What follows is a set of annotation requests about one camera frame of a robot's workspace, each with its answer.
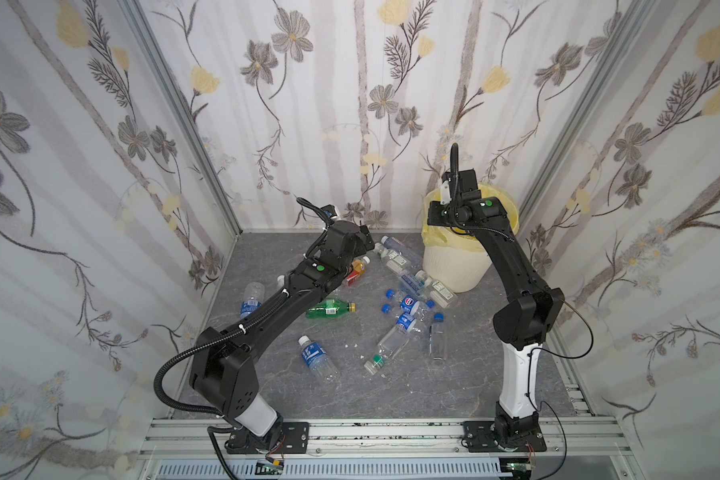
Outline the blue label water bottle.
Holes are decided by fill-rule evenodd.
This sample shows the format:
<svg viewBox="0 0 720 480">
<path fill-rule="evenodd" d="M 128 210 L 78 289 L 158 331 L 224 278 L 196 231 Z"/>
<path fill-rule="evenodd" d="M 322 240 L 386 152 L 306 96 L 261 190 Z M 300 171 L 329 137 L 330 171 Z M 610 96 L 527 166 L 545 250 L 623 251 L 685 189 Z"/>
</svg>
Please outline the blue label water bottle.
<svg viewBox="0 0 720 480">
<path fill-rule="evenodd" d="M 334 382 L 339 378 L 339 371 L 320 343 L 307 335 L 298 339 L 301 357 L 310 372 L 323 382 Z"/>
</svg>

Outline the small blue label bottle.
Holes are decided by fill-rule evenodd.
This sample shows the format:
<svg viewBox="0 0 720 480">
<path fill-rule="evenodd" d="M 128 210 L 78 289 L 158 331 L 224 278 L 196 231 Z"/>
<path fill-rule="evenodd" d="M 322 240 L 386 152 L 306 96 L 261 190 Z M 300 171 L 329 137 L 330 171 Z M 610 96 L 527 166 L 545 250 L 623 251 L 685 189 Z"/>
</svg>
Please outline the small blue label bottle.
<svg viewBox="0 0 720 480">
<path fill-rule="evenodd" d="M 240 307 L 240 318 L 244 319 L 257 310 L 265 296 L 265 286 L 260 282 L 251 282 L 245 289 Z"/>
</svg>

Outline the clear bottle green cap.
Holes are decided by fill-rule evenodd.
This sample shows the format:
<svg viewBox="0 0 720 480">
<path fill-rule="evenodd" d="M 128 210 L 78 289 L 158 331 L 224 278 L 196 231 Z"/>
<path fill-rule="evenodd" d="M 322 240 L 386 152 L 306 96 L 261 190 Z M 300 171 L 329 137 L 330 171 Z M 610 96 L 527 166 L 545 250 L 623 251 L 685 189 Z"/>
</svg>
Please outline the clear bottle green cap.
<svg viewBox="0 0 720 480">
<path fill-rule="evenodd" d="M 365 362 L 365 369 L 371 374 L 378 373 L 411 340 L 418 321 L 396 322 L 377 344 L 376 352 Z"/>
</svg>

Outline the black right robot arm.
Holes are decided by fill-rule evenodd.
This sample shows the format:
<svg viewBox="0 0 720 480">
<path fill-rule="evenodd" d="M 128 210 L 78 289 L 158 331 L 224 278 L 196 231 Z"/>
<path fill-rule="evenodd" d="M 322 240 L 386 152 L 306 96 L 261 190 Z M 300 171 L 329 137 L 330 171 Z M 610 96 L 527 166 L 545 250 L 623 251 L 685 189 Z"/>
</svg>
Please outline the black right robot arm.
<svg viewBox="0 0 720 480">
<path fill-rule="evenodd" d="M 504 451 L 544 452 L 535 380 L 538 353 L 565 297 L 537 273 L 516 239 L 497 197 L 483 195 L 475 172 L 454 166 L 442 175 L 450 199 L 432 201 L 427 224 L 461 230 L 486 251 L 505 289 L 507 304 L 493 316 L 503 344 L 503 382 L 489 444 Z"/>
</svg>

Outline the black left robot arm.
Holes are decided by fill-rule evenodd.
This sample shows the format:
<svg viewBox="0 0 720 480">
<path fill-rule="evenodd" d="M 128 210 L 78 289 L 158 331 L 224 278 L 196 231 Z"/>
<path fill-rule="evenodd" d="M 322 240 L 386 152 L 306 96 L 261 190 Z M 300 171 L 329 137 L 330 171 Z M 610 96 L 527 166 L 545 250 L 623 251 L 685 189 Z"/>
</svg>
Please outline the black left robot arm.
<svg viewBox="0 0 720 480">
<path fill-rule="evenodd" d="M 255 364 L 298 317 L 325 300 L 350 274 L 352 262 L 374 248 L 365 225 L 333 220 L 284 276 L 280 290 L 253 313 L 221 331 L 207 328 L 194 347 L 168 360 L 156 372 L 153 390 L 165 405 L 180 411 L 219 416 L 239 425 L 253 437 L 258 450 L 271 451 L 280 442 L 282 416 L 260 395 Z M 170 397 L 163 380 L 180 362 L 189 359 L 190 387 L 206 405 Z"/>
</svg>

